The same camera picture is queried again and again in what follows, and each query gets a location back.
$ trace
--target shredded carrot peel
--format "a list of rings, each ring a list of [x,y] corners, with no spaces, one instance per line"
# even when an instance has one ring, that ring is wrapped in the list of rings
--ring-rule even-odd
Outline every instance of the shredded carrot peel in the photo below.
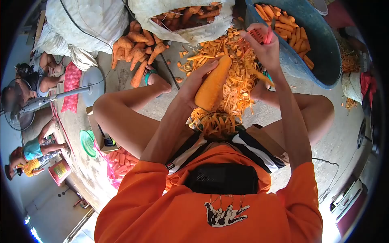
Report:
[[[197,108],[191,114],[189,125],[202,131],[204,137],[226,138],[237,132],[236,126],[242,124],[246,108],[250,107],[251,114],[254,114],[252,105],[255,103],[250,98],[250,92],[254,88],[259,68],[255,62],[254,51],[252,49],[244,51],[235,43],[239,39],[236,38],[238,34],[237,29],[230,28],[226,35],[205,42],[199,50],[199,57],[188,58],[194,62],[196,69],[221,53],[232,58],[227,81],[223,86],[223,98],[217,112],[208,113]]]

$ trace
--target orange t-shirt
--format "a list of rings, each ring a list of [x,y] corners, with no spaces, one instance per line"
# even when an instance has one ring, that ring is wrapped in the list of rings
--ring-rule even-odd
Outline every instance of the orange t-shirt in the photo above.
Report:
[[[183,185],[188,170],[227,161],[255,168],[257,194],[199,194]],[[98,216],[95,242],[321,241],[323,221],[310,162],[297,167],[276,194],[265,193],[271,182],[265,170],[226,145],[167,174],[163,164],[139,161]],[[162,196],[165,188],[170,190]]]

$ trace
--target red bucket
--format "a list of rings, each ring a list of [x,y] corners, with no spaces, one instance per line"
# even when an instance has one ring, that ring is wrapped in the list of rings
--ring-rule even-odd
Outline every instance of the red bucket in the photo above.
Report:
[[[61,185],[71,172],[68,163],[64,159],[49,167],[49,173],[58,186]]]

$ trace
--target cardboard box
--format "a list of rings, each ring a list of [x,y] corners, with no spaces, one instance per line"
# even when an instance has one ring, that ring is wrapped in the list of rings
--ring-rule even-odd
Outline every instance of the cardboard box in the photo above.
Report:
[[[92,132],[95,135],[96,142],[100,148],[101,152],[104,152],[106,154],[111,153],[112,151],[118,150],[120,148],[120,145],[116,143],[114,146],[107,147],[104,145],[104,137],[101,134],[100,128],[98,127],[98,124],[95,120],[95,116],[93,115],[93,107],[87,107],[86,108],[86,114],[88,115],[89,123],[92,128]]]

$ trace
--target striped shorts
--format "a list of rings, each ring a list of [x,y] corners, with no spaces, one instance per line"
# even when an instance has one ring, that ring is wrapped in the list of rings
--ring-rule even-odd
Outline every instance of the striped shorts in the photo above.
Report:
[[[216,142],[200,137],[200,132],[196,132],[185,126],[183,133],[186,134],[185,142],[176,149],[171,159],[166,163],[169,175],[179,171],[189,164],[194,158],[206,152],[218,144],[226,144],[239,151],[252,161],[262,167],[268,173],[274,173],[279,168],[289,164],[286,151],[274,141],[262,129],[262,126],[253,124],[245,131],[238,132],[231,140]]]

